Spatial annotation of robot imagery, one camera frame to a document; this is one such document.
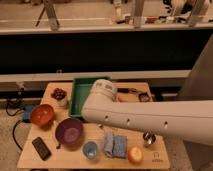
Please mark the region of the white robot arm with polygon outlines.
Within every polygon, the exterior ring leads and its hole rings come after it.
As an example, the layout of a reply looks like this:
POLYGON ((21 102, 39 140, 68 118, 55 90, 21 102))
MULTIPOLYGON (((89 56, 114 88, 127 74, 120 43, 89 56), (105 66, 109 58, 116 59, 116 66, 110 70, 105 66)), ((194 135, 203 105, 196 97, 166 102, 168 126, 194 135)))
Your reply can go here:
POLYGON ((117 86, 98 79, 82 107, 85 120, 213 145, 213 100, 116 102, 117 86))

